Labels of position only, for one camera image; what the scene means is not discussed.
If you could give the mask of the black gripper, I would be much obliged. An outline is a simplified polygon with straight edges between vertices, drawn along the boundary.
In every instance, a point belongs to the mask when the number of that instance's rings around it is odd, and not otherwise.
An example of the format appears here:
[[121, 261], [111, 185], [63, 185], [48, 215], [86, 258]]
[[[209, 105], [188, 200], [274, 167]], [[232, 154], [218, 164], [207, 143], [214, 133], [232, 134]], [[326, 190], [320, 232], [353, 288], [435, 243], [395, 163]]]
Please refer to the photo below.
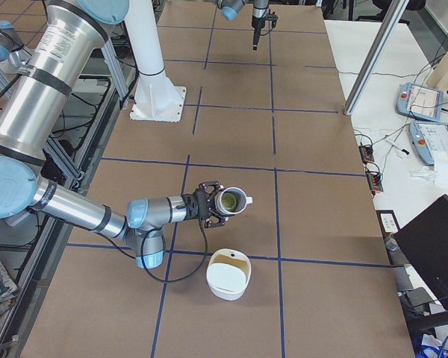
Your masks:
[[266, 16], [265, 7], [253, 7], [252, 9], [252, 27], [254, 29], [252, 38], [252, 49], [258, 50], [258, 43], [261, 36], [261, 29], [264, 26], [263, 18]]
[[205, 220], [205, 228], [223, 227], [229, 220], [228, 216], [211, 214], [208, 199], [210, 194], [222, 192], [225, 187], [217, 180], [205, 181], [191, 194], [183, 194], [182, 200], [186, 211], [184, 220]]

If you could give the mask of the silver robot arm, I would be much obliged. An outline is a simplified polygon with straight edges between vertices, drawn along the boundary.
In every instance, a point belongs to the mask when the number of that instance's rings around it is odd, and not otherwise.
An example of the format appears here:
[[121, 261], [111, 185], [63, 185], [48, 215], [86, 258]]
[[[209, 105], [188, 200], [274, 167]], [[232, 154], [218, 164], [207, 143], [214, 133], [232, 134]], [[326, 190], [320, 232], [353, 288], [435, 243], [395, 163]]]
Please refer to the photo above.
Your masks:
[[131, 118], [177, 122], [186, 96], [184, 87], [167, 77], [150, 1], [51, 1], [47, 28], [30, 60], [21, 66], [16, 89], [0, 113], [0, 219], [26, 209], [44, 212], [106, 239], [127, 243], [143, 269], [164, 258], [166, 224], [196, 220], [201, 228], [225, 224], [232, 212], [226, 191], [204, 182], [191, 194], [132, 201], [127, 213], [66, 189], [42, 176], [53, 156], [63, 171], [73, 162], [52, 134], [93, 50], [105, 54], [123, 98], [129, 88], [113, 58], [111, 31], [124, 23], [137, 65]]
[[[228, 21], [234, 20], [239, 12], [248, 3], [245, 0], [217, 0], [215, 5], [221, 11], [221, 14]], [[269, 2], [267, 0], [255, 0], [252, 6], [252, 28], [253, 39], [252, 49], [258, 50], [258, 43], [261, 37], [261, 31], [264, 28], [264, 23], [269, 15]]]

